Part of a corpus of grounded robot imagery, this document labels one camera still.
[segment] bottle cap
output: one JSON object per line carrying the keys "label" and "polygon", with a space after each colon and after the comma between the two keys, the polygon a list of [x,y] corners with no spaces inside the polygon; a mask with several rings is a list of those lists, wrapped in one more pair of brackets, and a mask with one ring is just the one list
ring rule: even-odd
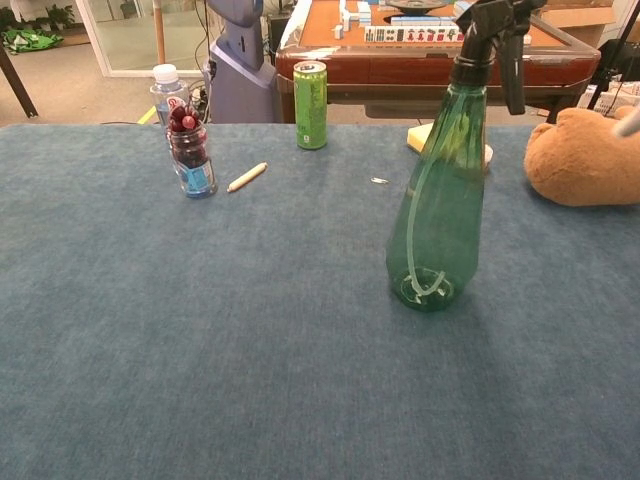
{"label": "bottle cap", "polygon": [[156,82],[163,84],[175,83],[179,80],[176,66],[170,63],[163,63],[162,65],[153,67],[153,76]]}

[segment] green spray bottle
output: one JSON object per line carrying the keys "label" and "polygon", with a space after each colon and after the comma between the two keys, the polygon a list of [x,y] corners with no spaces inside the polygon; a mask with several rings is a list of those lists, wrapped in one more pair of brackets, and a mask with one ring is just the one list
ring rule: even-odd
{"label": "green spray bottle", "polygon": [[493,51],[505,102],[524,108],[523,46],[546,0],[479,0],[456,23],[465,33],[451,84],[425,144],[387,246],[391,288],[409,307],[446,308],[478,267],[484,195],[486,85]]}

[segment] water bottle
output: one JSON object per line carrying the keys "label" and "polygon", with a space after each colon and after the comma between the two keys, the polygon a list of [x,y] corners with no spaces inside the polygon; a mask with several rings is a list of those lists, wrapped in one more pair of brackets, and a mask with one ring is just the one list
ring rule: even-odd
{"label": "water bottle", "polygon": [[177,105],[189,103],[189,86],[180,78],[175,65],[165,63],[153,67],[156,83],[151,87],[158,119],[165,129],[169,125],[169,111]]}

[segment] mahjong table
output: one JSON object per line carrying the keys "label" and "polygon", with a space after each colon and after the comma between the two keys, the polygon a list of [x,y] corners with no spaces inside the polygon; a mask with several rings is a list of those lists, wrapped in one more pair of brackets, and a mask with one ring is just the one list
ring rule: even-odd
{"label": "mahjong table", "polygon": [[[389,36],[382,38],[377,32],[379,27],[392,28],[390,18],[400,12],[371,5],[370,24],[351,22],[349,30],[338,39],[335,28],[343,23],[339,3],[300,0],[291,16],[276,55],[284,121],[295,121],[293,66],[302,60],[327,64],[330,103],[365,105],[370,117],[433,117],[462,45],[459,37],[437,41],[423,35],[417,41],[420,28],[416,28],[412,41],[406,33],[402,41],[397,37],[395,41]],[[346,5],[349,11],[358,11],[356,1],[347,1]],[[451,17],[453,8],[448,5],[429,15]],[[532,18],[529,36],[524,59],[526,103],[549,110],[549,120],[553,122],[560,110],[577,104],[600,54],[537,17]],[[488,102],[503,103],[497,64],[488,87]]]}

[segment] green can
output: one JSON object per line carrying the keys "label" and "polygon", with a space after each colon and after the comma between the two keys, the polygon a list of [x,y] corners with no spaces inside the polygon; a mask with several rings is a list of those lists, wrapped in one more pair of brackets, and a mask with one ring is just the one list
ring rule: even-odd
{"label": "green can", "polygon": [[327,66],[306,61],[293,66],[298,146],[317,150],[327,144]]}

